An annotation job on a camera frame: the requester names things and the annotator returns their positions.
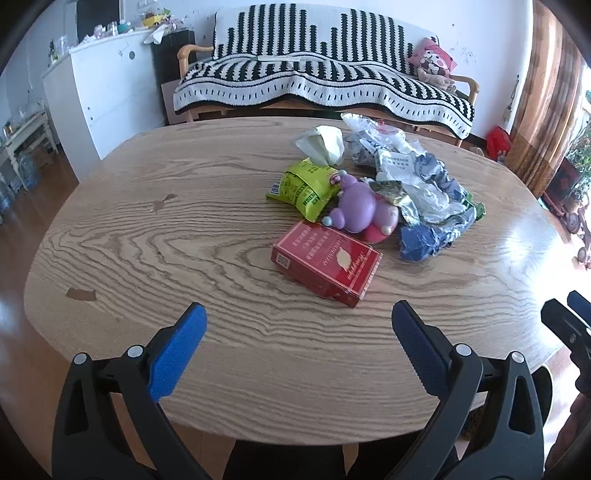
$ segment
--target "wooden sofa armrest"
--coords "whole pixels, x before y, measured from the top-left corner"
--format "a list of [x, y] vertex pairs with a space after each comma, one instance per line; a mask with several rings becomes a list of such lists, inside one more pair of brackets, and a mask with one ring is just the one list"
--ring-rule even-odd
[[200, 47], [199, 45], [185, 45], [177, 53], [178, 69], [181, 72], [181, 79], [189, 71], [189, 55], [194, 51], [213, 51], [213, 47]]
[[470, 95], [468, 96], [468, 101], [474, 105], [476, 102], [476, 97], [478, 93], [480, 93], [480, 85], [475, 79], [471, 79], [470, 77], [462, 77], [461, 75], [450, 75], [449, 78], [456, 82], [464, 82], [470, 86]]

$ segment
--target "tissue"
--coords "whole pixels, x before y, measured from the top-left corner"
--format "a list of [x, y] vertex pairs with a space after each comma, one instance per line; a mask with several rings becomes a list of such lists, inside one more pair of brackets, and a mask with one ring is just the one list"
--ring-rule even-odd
[[332, 167], [343, 163], [345, 144], [340, 128], [320, 125], [299, 136], [295, 146], [319, 167]]

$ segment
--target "plastic toy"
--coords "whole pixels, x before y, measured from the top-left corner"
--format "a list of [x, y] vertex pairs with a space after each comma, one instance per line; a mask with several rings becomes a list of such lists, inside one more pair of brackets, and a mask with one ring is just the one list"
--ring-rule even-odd
[[341, 189], [339, 206], [322, 219], [324, 225], [361, 233], [362, 240], [369, 244], [381, 242], [392, 234], [398, 224], [398, 207], [344, 170], [333, 180]]

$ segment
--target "white cabinet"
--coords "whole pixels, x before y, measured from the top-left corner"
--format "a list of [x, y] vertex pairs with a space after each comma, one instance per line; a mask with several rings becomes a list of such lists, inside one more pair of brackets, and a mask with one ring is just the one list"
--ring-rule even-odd
[[148, 34], [79, 45], [44, 74], [47, 106], [80, 181], [125, 140], [164, 125]]

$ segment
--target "pink plush toy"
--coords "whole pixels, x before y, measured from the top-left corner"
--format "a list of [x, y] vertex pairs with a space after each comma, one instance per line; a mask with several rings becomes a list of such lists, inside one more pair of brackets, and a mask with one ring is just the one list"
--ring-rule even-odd
[[426, 73], [443, 75], [448, 78], [452, 70], [457, 67], [453, 58], [430, 38], [423, 40], [421, 46], [408, 61], [416, 68], [421, 67]]

